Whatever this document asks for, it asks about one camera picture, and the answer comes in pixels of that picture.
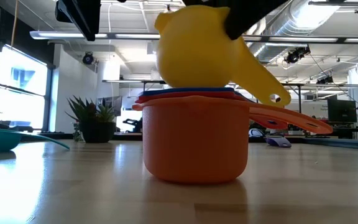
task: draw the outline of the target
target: teal bowl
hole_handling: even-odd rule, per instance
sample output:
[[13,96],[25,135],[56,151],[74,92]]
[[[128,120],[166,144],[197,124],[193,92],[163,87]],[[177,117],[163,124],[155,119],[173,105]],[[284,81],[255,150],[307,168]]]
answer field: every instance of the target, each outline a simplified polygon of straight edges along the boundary
[[18,131],[10,131],[0,129],[0,152],[7,152],[14,149],[22,139],[22,136],[32,136],[34,138],[38,138],[40,140],[47,140],[54,143],[57,143],[67,149],[70,149],[66,144],[60,143],[54,139],[50,139],[44,136],[39,136],[31,133],[21,133]]

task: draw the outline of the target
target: window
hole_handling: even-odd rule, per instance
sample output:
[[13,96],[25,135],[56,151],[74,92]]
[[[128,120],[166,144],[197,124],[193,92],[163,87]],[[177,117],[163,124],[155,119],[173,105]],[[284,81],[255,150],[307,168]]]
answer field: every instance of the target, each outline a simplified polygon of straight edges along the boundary
[[4,47],[0,53],[0,84],[45,95],[48,68],[26,55]]
[[0,53],[0,121],[42,129],[48,68],[4,47]]
[[141,111],[128,111],[128,110],[122,110],[121,116],[117,117],[117,127],[121,130],[121,132],[131,132],[134,130],[135,126],[130,124],[125,124],[124,121],[126,119],[132,119],[135,121],[140,121],[142,118],[142,112]]
[[41,129],[44,121],[45,99],[0,88],[0,121],[10,126],[31,126]]

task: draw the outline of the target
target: purple object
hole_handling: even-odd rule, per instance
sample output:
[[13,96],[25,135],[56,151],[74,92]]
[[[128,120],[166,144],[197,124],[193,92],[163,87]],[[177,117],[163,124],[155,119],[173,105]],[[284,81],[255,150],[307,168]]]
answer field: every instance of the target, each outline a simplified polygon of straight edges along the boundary
[[277,147],[291,147],[291,143],[286,138],[266,138],[267,144]]

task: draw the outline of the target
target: potted plant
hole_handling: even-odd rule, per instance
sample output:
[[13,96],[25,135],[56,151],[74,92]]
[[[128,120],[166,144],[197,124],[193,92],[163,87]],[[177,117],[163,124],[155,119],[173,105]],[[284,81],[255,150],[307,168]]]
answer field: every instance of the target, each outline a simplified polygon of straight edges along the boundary
[[68,99],[68,104],[75,116],[66,114],[78,122],[80,132],[87,143],[108,142],[116,130],[113,122],[114,113],[112,107],[96,106],[92,101],[85,102],[74,96],[75,100]]

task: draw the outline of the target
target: air duct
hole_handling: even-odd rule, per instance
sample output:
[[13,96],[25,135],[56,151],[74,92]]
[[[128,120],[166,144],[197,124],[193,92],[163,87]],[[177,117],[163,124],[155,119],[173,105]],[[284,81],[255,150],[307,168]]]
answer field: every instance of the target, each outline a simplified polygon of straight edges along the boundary
[[[310,35],[340,8],[340,6],[310,6],[309,1],[293,0],[263,35]],[[255,43],[250,47],[250,51],[261,63],[266,64],[274,61],[287,48]]]

